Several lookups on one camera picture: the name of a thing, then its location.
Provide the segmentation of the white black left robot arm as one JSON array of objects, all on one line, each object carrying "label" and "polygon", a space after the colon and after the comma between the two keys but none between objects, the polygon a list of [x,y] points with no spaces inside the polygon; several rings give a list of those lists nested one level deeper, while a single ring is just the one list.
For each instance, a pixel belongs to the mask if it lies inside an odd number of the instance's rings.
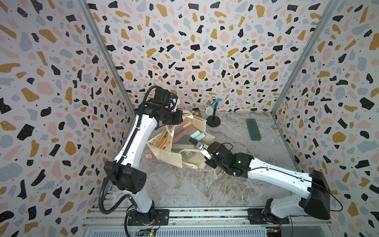
[{"label": "white black left robot arm", "polygon": [[[107,161],[104,165],[107,176],[100,189],[98,204],[102,214],[112,213],[128,198],[140,222],[148,225],[155,220],[155,204],[144,188],[147,175],[139,169],[140,159],[154,130],[160,125],[179,125],[183,122],[183,112],[177,108],[179,103],[176,94],[159,86],[147,90],[124,146],[112,162]],[[113,207],[106,209],[104,200],[109,183],[123,191],[124,196]]]}]

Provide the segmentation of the black pencil case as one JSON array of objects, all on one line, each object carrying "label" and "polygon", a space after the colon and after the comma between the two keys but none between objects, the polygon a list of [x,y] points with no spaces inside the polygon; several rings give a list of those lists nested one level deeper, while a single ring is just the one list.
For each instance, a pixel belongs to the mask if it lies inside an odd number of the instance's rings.
[{"label": "black pencil case", "polygon": [[201,144],[199,141],[192,137],[189,138],[189,142],[192,143],[194,146],[199,146]]}]

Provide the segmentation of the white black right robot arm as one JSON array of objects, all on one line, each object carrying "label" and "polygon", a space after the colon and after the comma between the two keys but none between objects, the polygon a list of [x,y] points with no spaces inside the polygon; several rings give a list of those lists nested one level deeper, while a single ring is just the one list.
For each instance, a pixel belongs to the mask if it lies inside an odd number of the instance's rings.
[{"label": "white black right robot arm", "polygon": [[280,168],[249,154],[233,154],[218,142],[209,146],[194,140],[191,143],[212,168],[220,167],[230,176],[265,181],[292,192],[288,197],[267,199],[261,213],[254,215],[254,223],[280,224],[290,216],[305,214],[320,220],[331,218],[331,193],[323,173],[314,170],[309,174]]}]

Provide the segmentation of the dark green pencil case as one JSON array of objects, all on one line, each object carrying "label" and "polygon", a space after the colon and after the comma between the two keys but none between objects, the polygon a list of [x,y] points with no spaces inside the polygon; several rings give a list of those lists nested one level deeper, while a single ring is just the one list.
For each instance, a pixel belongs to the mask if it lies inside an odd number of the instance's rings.
[{"label": "dark green pencil case", "polygon": [[254,118],[253,119],[248,118],[246,120],[246,124],[247,124],[250,139],[252,141],[261,141],[262,137],[261,137],[259,127],[258,127],[256,120]]}]

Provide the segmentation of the cream floral canvas tote bag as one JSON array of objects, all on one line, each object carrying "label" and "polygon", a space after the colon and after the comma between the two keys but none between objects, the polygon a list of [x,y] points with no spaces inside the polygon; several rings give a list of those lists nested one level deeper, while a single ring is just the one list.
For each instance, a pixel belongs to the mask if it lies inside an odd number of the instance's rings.
[{"label": "cream floral canvas tote bag", "polygon": [[165,130],[147,142],[155,157],[167,164],[202,170],[207,157],[196,146],[209,146],[214,136],[206,132],[207,120],[183,111],[183,122],[167,125]]}]

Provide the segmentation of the translucent white pencil case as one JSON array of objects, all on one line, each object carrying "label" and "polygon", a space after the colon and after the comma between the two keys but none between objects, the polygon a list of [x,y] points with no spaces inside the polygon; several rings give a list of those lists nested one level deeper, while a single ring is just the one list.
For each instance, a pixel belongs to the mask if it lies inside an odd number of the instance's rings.
[{"label": "translucent white pencil case", "polygon": [[194,145],[191,145],[191,144],[172,144],[172,150],[175,150],[175,149],[179,149],[179,150],[183,150],[183,149],[195,149],[195,146]]}]

